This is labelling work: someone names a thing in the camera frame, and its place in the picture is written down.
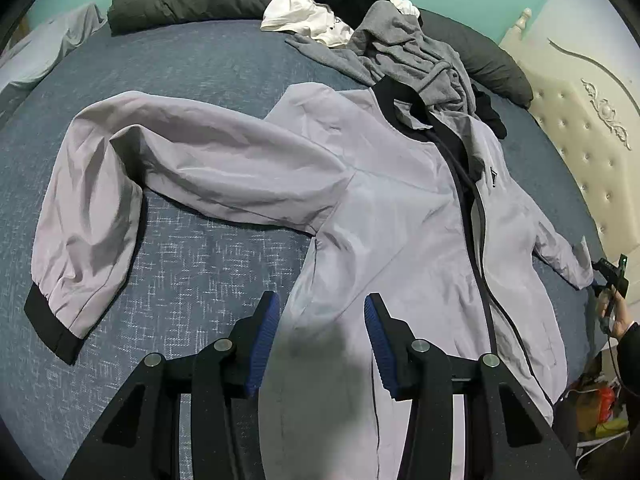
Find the light gray jacket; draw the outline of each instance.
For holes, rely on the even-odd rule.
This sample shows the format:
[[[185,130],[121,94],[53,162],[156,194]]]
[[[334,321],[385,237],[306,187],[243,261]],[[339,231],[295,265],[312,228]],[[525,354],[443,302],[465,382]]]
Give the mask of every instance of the light gray jacket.
[[[556,400],[566,383],[564,347],[531,252],[584,287],[593,277],[586,245],[576,259],[510,177],[484,123],[462,113],[439,117],[482,161],[484,221],[475,207],[474,239],[495,298],[498,353],[550,421],[551,406],[493,302],[513,319],[535,375]],[[436,146],[391,127],[370,89],[293,85],[264,120],[140,92],[89,106],[63,140],[33,248],[32,293],[42,301],[29,315],[54,351],[75,341],[77,352],[123,285],[140,186],[209,217],[312,235],[260,390],[266,476],[395,478],[409,405],[382,387],[364,297],[379,292],[391,316],[449,354],[490,350],[454,179]],[[456,424],[461,413],[456,402]],[[463,433],[455,439],[454,477]]]

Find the bed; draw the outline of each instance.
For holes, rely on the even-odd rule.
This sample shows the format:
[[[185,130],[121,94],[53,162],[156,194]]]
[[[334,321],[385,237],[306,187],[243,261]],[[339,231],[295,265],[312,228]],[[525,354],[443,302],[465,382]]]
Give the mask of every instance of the bed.
[[[573,175],[594,219],[607,258],[629,257],[627,301],[640,300],[640,105],[619,76],[597,59],[546,38],[524,35],[530,9],[500,47],[531,83],[529,111]],[[636,314],[638,307],[632,305]]]
[[[94,3],[41,23],[0,57],[0,127],[36,85],[105,23]]]
[[[66,56],[0,130],[0,416],[47,480],[62,476],[92,424],[147,353],[174,358],[199,351],[251,313],[263,290],[276,290],[284,300],[300,271],[306,235],[206,219],[145,190],[127,285],[74,366],[40,342],[23,313],[40,204],[66,127],[82,108],[137,89],[263,117],[292,83],[360,87],[301,56],[281,34],[258,27],[255,20],[228,20],[112,36],[105,25]],[[529,112],[487,92],[508,131],[502,145],[516,181],[571,243],[584,235],[592,258],[601,256],[602,246],[609,246],[600,243],[597,220],[571,166]],[[594,330],[588,291],[576,292],[537,259],[534,268],[554,304],[572,381],[605,339]],[[180,469],[182,478],[190,478],[188,399],[183,407]],[[263,476],[256,420],[251,407],[239,409],[249,479]]]

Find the blue bed sheet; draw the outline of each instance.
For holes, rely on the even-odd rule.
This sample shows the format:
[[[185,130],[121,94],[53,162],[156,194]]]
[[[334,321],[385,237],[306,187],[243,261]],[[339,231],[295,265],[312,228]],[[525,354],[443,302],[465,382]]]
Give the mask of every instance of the blue bed sheet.
[[[286,300],[308,237],[203,218],[145,190],[139,247],[127,282],[69,367],[38,339],[23,312],[33,234],[66,127],[85,106],[137,89],[264,117],[289,84],[360,86],[301,56],[251,20],[201,22],[111,36],[105,26],[48,75],[0,130],[0,416],[34,468],[62,477],[80,443],[148,352],[174,358],[227,335],[265,289]],[[584,201],[556,150],[523,109],[492,95],[507,126],[507,164],[569,241],[602,250]],[[594,348],[587,293],[542,263],[576,378]],[[180,428],[182,478],[191,477],[188,402]],[[260,478],[255,413],[238,432],[249,478]]]

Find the white cable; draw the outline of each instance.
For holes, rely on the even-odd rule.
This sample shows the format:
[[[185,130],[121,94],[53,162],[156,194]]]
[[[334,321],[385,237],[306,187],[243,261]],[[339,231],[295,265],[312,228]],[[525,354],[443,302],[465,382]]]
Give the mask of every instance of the white cable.
[[[578,464],[580,463],[580,460],[582,460],[584,457],[586,457],[589,453],[592,453],[594,451],[596,451],[596,449],[601,448],[602,446],[604,446],[605,444],[608,444],[609,442],[611,442],[612,440],[617,439],[619,436],[623,436],[625,435],[627,438],[629,437],[629,432],[628,431],[623,431],[623,433],[619,433],[617,435],[611,436],[611,437],[607,437],[603,442],[600,442],[596,447],[594,447],[593,449],[588,450],[586,453],[583,453],[582,455],[580,455],[580,457],[578,458],[578,460],[575,461],[575,468],[578,469]],[[588,444],[590,442],[598,442],[598,440],[590,440],[587,442],[579,442],[578,446],[579,447],[586,447],[585,444]]]
[[[591,390],[567,390],[567,395],[570,394],[571,392],[575,392],[577,394],[590,394],[591,392],[599,392],[600,388],[592,388]]]

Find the sleeve cuff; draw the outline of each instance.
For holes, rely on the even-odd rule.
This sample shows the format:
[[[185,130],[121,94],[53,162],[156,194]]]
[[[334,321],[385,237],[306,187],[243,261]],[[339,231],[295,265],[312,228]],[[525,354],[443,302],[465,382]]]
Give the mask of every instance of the sleeve cuff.
[[[31,285],[24,303],[24,313],[42,342],[66,364],[72,365],[80,353],[84,339],[72,334],[60,322],[35,283]]]

